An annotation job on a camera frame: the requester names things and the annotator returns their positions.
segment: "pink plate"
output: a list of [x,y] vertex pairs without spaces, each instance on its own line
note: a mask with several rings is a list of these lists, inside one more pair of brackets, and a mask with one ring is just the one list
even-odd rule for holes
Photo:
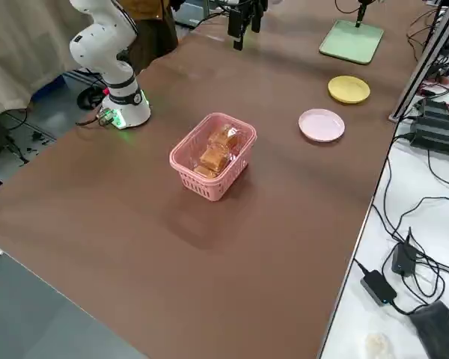
[[299,117],[299,128],[306,137],[318,142],[337,140],[344,133],[344,122],[334,112],[313,108]]

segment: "floor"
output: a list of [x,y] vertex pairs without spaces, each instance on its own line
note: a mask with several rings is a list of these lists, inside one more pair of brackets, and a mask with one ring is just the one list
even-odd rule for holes
[[0,359],[146,359],[7,255],[0,256]]
[[[179,27],[179,37],[189,30]],[[76,97],[88,85],[64,77],[66,84],[36,101],[27,123],[10,132],[27,160],[75,126],[85,114]],[[18,111],[10,113],[22,119]],[[19,121],[0,115],[7,128]],[[0,153],[0,180],[6,183],[24,166],[18,156]],[[86,312],[11,259],[0,256],[0,359],[146,359]]]

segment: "green led light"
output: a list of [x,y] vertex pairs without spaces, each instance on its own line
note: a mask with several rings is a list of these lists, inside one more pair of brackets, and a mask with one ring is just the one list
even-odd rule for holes
[[116,127],[125,127],[126,126],[126,122],[125,122],[125,120],[123,119],[123,116],[122,116],[122,114],[121,114],[121,111],[118,111],[118,110],[114,110],[113,111],[113,124],[116,126]]
[[150,105],[150,101],[148,101],[147,97],[144,95],[143,90],[141,90],[141,97],[143,97],[147,104]]

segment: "person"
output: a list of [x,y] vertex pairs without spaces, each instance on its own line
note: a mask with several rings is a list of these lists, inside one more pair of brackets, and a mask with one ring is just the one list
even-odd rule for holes
[[178,46],[170,0],[119,0],[119,2],[135,20],[138,29],[138,36],[128,52],[133,70],[138,74],[148,67],[151,61],[168,54]]

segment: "brown table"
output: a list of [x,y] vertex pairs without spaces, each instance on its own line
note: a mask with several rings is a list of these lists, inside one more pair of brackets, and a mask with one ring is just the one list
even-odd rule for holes
[[[283,1],[243,52],[224,19],[203,25],[140,76],[149,123],[76,128],[0,188],[0,247],[152,359],[314,358],[415,65],[405,32],[422,8],[370,6],[366,22],[386,32],[369,66],[319,55],[345,17],[331,0]],[[366,80],[368,101],[334,102],[326,85],[341,74]],[[308,143],[297,120],[309,108],[340,114],[344,137]],[[258,133],[218,203],[168,164],[213,111]]]

